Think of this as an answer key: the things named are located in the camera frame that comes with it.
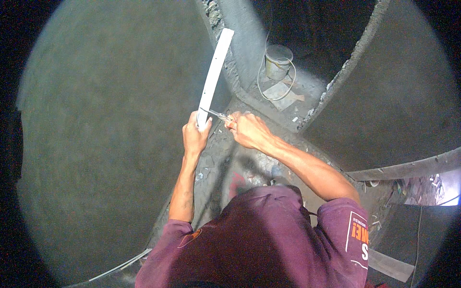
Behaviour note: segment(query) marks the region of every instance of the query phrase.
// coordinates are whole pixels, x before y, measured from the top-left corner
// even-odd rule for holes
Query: purple t-shirt
[[[195,232],[169,220],[136,287],[364,287],[366,219],[355,201],[338,198],[319,208],[312,228],[293,190],[254,188]]]

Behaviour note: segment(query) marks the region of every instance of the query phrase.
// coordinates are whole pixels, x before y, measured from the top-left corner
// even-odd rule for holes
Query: forearm
[[[268,141],[261,151],[282,162],[325,201],[347,197],[360,204],[356,189],[341,173],[316,157],[297,149],[279,137]]]
[[[198,156],[184,156],[181,172],[176,181],[170,202],[168,219],[192,222],[194,219],[194,182]]]

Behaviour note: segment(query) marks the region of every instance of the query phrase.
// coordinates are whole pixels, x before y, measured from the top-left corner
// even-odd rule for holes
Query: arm
[[[211,118],[208,119],[203,131],[198,130],[197,111],[192,112],[189,122],[183,126],[183,165],[171,196],[168,219],[186,222],[192,222],[194,219],[195,169],[197,168],[200,154],[207,145],[210,129]]]
[[[325,201],[347,197],[360,204],[356,189],[333,167],[274,136],[261,118],[240,112],[233,117],[237,129],[231,132],[242,146],[279,160]]]

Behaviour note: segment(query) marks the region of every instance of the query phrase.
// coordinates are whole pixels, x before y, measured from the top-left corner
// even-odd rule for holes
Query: curved concrete surface
[[[360,54],[356,66],[345,65],[339,74],[350,76],[331,85],[325,96],[330,102],[303,127],[306,139],[345,171],[417,161],[461,146],[457,79],[413,2],[390,1],[369,46],[354,53]]]
[[[213,56],[192,1],[65,1],[22,78],[21,209],[62,285],[144,250]],[[230,100],[218,82],[213,109]]]

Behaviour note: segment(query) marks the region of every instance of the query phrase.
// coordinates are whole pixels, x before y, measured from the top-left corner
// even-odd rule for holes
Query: left hand
[[[197,113],[190,114],[189,122],[183,126],[183,141],[185,157],[199,157],[207,146],[208,134],[211,129],[211,117],[207,120],[203,131],[199,131]]]

